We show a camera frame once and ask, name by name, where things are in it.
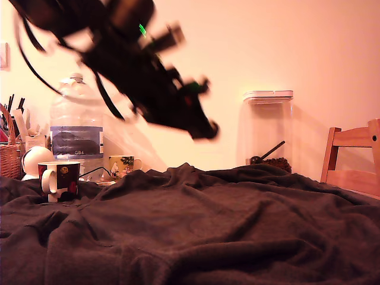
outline wooden chair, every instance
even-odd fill
[[[358,170],[336,170],[339,147],[370,147],[375,173]],[[341,131],[330,128],[327,139],[321,182],[380,197],[380,119],[368,122],[364,128]]]

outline plastic water bottle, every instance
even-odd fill
[[[83,82],[81,74],[61,81],[58,96],[50,107],[50,139],[55,160],[81,163],[80,175],[103,167],[103,112],[94,91]],[[103,169],[85,176],[85,181],[99,181]]]

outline dark brown blanket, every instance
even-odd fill
[[[298,174],[184,164],[79,191],[0,178],[2,284],[380,284],[380,201]]]

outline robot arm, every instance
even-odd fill
[[[66,48],[69,46],[65,36],[86,27],[92,31],[91,48],[78,53],[94,72],[100,93],[116,117],[123,119],[105,92],[99,74],[126,95],[134,112],[139,111],[148,123],[188,131],[193,139],[216,137],[219,128],[206,118],[199,101],[199,94],[208,90],[208,81],[185,83],[175,68],[166,69],[157,56],[183,39],[181,28],[171,27],[145,46],[139,43],[155,10],[152,0],[109,0],[103,1],[105,4],[100,0],[10,2],[23,18],[32,43],[42,52],[28,29],[28,21],[51,31]]]

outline mug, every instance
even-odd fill
[[[49,202],[73,200],[78,194],[80,162],[50,161],[38,164],[39,179]]]
[[[141,159],[135,159],[134,156],[109,156],[109,168],[113,179],[121,179],[133,170],[142,169]]]

